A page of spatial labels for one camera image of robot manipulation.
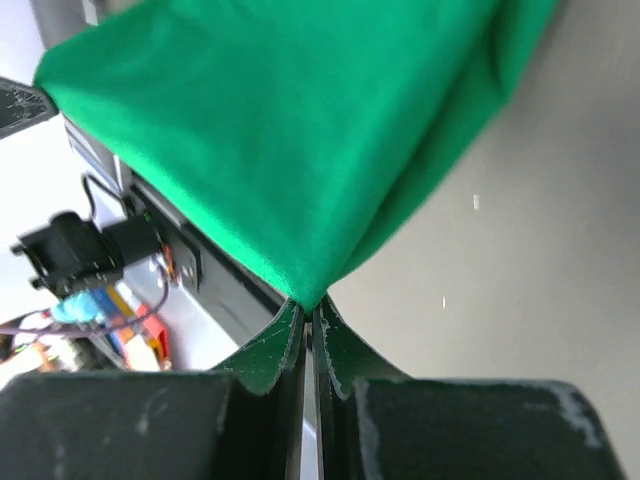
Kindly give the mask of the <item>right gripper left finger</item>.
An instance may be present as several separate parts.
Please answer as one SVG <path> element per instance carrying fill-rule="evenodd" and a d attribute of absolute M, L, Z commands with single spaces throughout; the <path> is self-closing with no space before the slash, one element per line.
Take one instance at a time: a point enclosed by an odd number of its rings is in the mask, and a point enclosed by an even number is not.
<path fill-rule="evenodd" d="M 304 314 L 208 371 L 24 374 L 1 392 L 5 479 L 296 479 Z"/>

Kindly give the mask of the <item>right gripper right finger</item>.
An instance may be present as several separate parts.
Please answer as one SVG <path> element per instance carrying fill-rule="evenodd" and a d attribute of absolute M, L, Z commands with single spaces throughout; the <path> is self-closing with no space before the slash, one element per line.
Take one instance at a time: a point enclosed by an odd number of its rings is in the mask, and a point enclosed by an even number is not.
<path fill-rule="evenodd" d="M 324 479 L 621 479 L 599 416 L 552 380 L 415 379 L 329 298 L 312 314 Z"/>

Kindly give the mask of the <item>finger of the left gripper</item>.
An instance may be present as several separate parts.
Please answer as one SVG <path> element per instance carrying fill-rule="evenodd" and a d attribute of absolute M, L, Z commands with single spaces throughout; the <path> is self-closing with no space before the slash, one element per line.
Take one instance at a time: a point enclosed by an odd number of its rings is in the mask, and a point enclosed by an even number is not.
<path fill-rule="evenodd" d="M 57 114 L 57 106 L 42 89 L 1 78 L 1 140 L 47 121 Z"/>

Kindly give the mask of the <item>green t shirt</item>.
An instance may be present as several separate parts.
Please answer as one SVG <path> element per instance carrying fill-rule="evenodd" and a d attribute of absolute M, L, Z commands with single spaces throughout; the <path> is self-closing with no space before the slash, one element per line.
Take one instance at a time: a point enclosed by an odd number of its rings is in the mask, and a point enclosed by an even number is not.
<path fill-rule="evenodd" d="M 35 83 L 258 277 L 314 308 L 511 98 L 552 1 L 144 1 Z"/>

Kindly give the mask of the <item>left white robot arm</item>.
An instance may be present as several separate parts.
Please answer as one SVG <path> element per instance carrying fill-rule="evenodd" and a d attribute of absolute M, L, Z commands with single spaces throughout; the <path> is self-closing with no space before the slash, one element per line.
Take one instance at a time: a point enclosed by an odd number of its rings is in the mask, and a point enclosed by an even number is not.
<path fill-rule="evenodd" d="M 59 110 L 41 89 L 1 79 L 1 137 L 3 139 L 53 118 Z M 54 216 L 49 224 L 17 238 L 12 254 L 28 260 L 36 290 L 59 298 L 110 285 L 124 270 L 167 247 L 148 214 L 129 216 L 105 227 L 94 218 L 71 211 Z"/>

